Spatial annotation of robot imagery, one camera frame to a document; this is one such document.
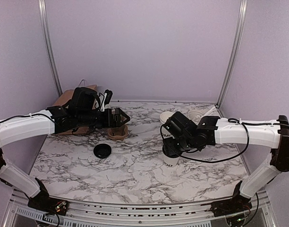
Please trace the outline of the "black plastic cup lid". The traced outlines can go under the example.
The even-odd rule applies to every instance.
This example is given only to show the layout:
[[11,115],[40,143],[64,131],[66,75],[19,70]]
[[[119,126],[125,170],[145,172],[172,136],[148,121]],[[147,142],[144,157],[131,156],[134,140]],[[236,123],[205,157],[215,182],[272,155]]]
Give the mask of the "black plastic cup lid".
[[168,148],[166,145],[162,146],[162,152],[166,157],[169,158],[178,158],[180,157],[179,154],[175,153],[171,148]]

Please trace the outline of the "white paper coffee cup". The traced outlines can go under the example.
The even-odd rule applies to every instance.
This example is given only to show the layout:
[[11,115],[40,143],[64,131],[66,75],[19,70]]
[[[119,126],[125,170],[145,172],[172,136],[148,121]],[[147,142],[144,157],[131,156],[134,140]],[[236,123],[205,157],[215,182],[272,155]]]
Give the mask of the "white paper coffee cup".
[[166,155],[163,155],[163,164],[168,168],[175,167],[177,165],[178,161],[179,161],[179,157],[172,158],[172,157],[168,157]]

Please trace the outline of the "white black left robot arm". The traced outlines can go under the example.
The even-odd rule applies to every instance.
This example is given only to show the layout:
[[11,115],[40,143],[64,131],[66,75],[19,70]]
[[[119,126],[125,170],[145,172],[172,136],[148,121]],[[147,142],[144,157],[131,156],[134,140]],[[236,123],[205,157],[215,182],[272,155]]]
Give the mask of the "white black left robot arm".
[[108,107],[112,91],[98,94],[94,87],[65,91],[51,106],[35,113],[18,114],[0,120],[0,180],[25,193],[28,206],[60,212],[67,201],[52,198],[43,182],[26,173],[25,158],[35,154],[35,144],[47,135],[76,133],[93,129],[121,128],[130,117],[120,108]]

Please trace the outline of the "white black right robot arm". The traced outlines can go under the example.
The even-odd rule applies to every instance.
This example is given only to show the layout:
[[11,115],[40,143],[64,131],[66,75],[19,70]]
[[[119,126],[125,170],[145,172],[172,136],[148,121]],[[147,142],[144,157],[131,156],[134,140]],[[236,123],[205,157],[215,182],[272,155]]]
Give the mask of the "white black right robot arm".
[[230,199],[211,204],[211,211],[216,217],[251,208],[251,198],[262,187],[280,173],[289,172],[289,122],[284,115],[277,120],[248,122],[204,116],[196,124],[181,112],[175,112],[161,128],[171,134],[169,138],[162,139],[162,151],[169,158],[217,144],[259,145],[271,149],[264,162],[235,186]]

